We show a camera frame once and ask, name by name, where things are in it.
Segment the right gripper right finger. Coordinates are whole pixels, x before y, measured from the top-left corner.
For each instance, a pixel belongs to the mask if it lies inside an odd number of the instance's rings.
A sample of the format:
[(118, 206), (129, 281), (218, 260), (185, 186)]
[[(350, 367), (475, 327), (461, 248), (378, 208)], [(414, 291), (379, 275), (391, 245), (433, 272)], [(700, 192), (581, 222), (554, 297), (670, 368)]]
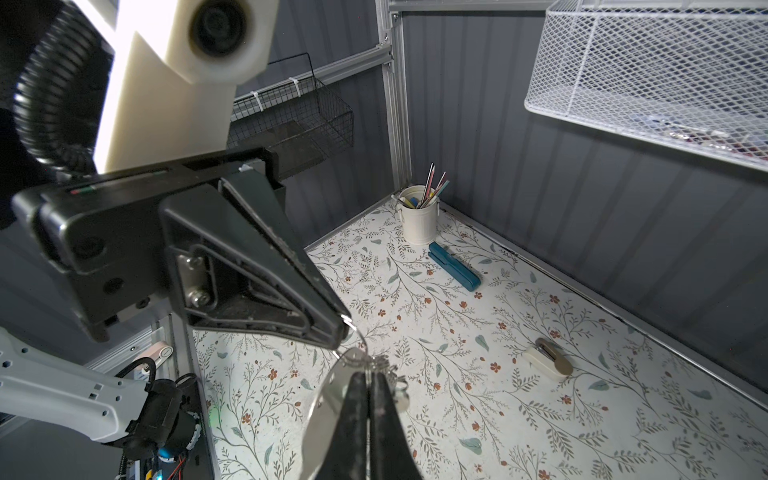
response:
[(371, 374), (368, 395), (370, 478), (421, 480), (383, 373)]

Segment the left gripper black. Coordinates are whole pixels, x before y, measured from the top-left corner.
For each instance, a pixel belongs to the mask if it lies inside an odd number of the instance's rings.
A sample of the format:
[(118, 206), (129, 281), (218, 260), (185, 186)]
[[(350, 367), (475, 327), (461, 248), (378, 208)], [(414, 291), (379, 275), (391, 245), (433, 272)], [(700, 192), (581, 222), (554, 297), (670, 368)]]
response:
[[(249, 163), (266, 176), (234, 173)], [(244, 147), (32, 187), (11, 208), (96, 342), (119, 312), (167, 290), (165, 248), (189, 326), (334, 350), (349, 311), (285, 215), (278, 166), (275, 150)]]

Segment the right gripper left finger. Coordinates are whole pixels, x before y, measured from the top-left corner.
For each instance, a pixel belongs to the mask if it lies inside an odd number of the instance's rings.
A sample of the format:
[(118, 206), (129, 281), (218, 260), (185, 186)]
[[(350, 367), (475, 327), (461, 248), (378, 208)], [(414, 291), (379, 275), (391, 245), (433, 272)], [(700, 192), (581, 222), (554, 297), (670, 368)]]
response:
[(339, 419), (316, 479), (363, 480), (367, 468), (369, 394), (366, 374), (348, 383)]

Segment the silver metal key holder plate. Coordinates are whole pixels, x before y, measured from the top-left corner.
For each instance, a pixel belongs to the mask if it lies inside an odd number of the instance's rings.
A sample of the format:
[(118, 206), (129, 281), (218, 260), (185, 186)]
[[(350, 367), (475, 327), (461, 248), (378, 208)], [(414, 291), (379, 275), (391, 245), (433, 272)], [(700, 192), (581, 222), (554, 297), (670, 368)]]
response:
[(371, 356), (362, 349), (353, 347), (337, 357), (309, 410), (301, 447), (300, 479), (314, 479), (323, 463), (341, 415), (348, 384), (354, 373), (367, 370), (384, 373), (397, 411), (406, 411), (410, 404), (408, 382), (404, 376), (398, 374), (397, 366), (390, 363), (387, 355)]

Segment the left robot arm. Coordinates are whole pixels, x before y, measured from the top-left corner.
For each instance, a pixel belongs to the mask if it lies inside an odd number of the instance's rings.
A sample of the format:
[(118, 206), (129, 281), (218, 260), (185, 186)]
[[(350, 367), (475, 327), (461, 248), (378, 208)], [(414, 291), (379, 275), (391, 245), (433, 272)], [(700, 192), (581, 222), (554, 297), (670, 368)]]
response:
[[(327, 350), (349, 312), (309, 259), (263, 147), (172, 160), (16, 194), (13, 211), (68, 294), (84, 331), (166, 296), (184, 323)], [(201, 423), (182, 388), (150, 374), (102, 374), (1, 336), (3, 412), (75, 430), (130, 460), (176, 457)]]

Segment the white mug pen holder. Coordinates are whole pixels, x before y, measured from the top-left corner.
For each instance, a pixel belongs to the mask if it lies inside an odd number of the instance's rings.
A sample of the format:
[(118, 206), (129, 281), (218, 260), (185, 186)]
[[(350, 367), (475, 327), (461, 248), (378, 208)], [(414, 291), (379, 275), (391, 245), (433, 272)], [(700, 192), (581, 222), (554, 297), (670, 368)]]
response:
[(438, 235), (439, 200), (430, 199), (424, 207), (417, 205), (425, 191), (424, 185), (414, 185), (394, 196), (403, 238), (416, 246), (426, 246)]

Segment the beige small stapler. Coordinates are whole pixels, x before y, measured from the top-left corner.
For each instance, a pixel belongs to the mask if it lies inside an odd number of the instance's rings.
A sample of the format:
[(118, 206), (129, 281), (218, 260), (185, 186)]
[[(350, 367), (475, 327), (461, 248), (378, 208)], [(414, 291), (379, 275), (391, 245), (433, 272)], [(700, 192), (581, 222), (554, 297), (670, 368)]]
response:
[(557, 347), (544, 338), (538, 338), (524, 352), (523, 357), (540, 373), (554, 381), (570, 377), (574, 368)]

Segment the pens in mug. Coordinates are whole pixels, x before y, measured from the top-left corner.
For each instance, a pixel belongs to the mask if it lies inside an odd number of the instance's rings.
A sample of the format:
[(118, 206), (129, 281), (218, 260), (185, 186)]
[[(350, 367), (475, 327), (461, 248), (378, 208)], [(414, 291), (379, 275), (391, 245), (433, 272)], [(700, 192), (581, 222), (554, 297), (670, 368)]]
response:
[(431, 163), (426, 184), (424, 185), (422, 197), (420, 199), (418, 199), (417, 197), (413, 197), (413, 198), (406, 197), (405, 191), (402, 191), (399, 196), (393, 196), (393, 199), (399, 204), (401, 204), (403, 207), (408, 209), (427, 208), (428, 206), (434, 204), (437, 201), (437, 199), (439, 198), (439, 195), (450, 183), (450, 181), (447, 179), (447, 173), (444, 172), (441, 175), (440, 179), (437, 181), (437, 183), (434, 184), (435, 175), (436, 175), (436, 167), (434, 163)]

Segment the teal pencil case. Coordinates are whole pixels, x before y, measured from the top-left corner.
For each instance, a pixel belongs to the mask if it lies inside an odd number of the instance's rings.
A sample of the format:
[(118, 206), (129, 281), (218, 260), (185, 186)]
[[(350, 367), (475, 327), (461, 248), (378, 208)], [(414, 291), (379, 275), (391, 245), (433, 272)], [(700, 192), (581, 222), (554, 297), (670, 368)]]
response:
[(467, 291), (474, 292), (480, 287), (480, 277), (437, 242), (429, 244), (428, 256)]

